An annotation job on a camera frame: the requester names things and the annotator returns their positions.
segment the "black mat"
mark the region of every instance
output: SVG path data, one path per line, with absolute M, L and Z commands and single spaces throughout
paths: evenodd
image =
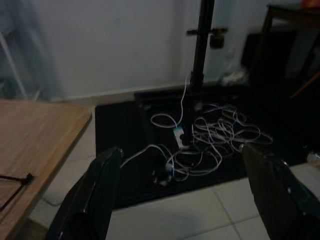
M 304 161 L 305 152 L 302 149 L 302 143 L 290 131 L 283 131 L 283 126 L 276 124 L 268 111 L 257 104 L 252 97 L 229 99 L 228 102 L 237 105 L 251 122 L 273 135 L 274 151 L 290 166 Z M 96 107 L 97 154 L 112 146 L 118 146 L 123 149 L 124 157 L 127 158 L 151 143 L 165 144 L 172 151 L 177 148 L 172 130 L 151 126 L 149 118 L 153 113 L 168 111 L 174 113 L 179 105 L 176 102 L 168 102 L 152 106 L 143 106 L 140 103 L 139 106 L 135 101 L 130 101 Z M 115 209 L 246 177 L 241 157 L 235 154 L 224 159 L 218 170 L 209 175 L 189 177 L 184 182 L 172 181 L 168 186 L 163 187 L 155 185 L 152 176 L 155 160 L 159 157 L 157 150 L 150 149 L 121 169 Z

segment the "white tile floor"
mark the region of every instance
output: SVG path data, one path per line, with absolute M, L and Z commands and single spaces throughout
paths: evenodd
M 61 202 L 95 158 L 94 119 L 44 197 Z M 320 198 L 320 171 L 302 164 L 293 173 Z M 30 218 L 49 227 L 59 207 L 40 200 Z M 184 193 L 112 213 L 108 240 L 269 239 L 254 204 L 248 179 Z

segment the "tangled white cable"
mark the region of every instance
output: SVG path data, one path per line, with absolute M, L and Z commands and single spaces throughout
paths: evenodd
M 181 116 L 178 122 L 168 113 L 157 113 L 150 118 L 150 122 L 160 128 L 178 127 L 183 119 L 184 109 L 183 100 L 186 94 L 188 84 L 188 76 L 185 79 L 183 95 L 180 101 Z M 144 153 L 149 148 L 158 149 L 167 166 L 171 169 L 172 176 L 176 181 L 185 181 L 189 176 L 204 176 L 216 171 L 222 160 L 231 156 L 234 152 L 241 152 L 241 144 L 272 144 L 273 138 L 262 132 L 259 127 L 254 124 L 246 123 L 247 117 L 237 111 L 233 105 L 219 105 L 216 103 L 203 104 L 202 115 L 197 117 L 192 125 L 192 147 L 195 150 L 179 150 L 172 153 L 163 144 L 150 144 L 143 150 L 126 159 L 121 168 L 130 160 Z M 174 124 L 161 124 L 155 122 L 157 117 L 167 117 Z M 184 163 L 180 157 L 188 156 L 190 159 L 198 156 L 192 164 Z M 213 166 L 210 168 L 201 168 L 203 159 L 213 160 Z

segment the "black stand pole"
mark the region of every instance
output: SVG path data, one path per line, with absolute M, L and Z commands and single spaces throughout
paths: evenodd
M 197 35 L 193 71 L 190 76 L 190 87 L 186 90 L 183 101 L 184 118 L 182 127 L 184 134 L 182 142 L 184 145 L 189 145 L 192 140 L 192 124 L 195 118 L 194 99 L 195 93 L 199 92 L 204 83 L 204 64 L 206 58 L 206 50 L 208 43 L 208 36 L 211 32 L 211 22 L 214 12 L 215 0 L 201 0 L 200 16 L 198 29 L 196 31 L 189 31 L 192 35 Z

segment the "white wall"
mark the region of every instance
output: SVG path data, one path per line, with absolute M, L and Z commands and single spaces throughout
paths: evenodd
M 181 84 L 192 70 L 200 0 L 32 0 L 64 98 Z M 206 80 L 224 70 L 225 50 L 238 64 L 268 2 L 216 0 L 214 26 L 228 26 L 226 47 L 209 49 Z

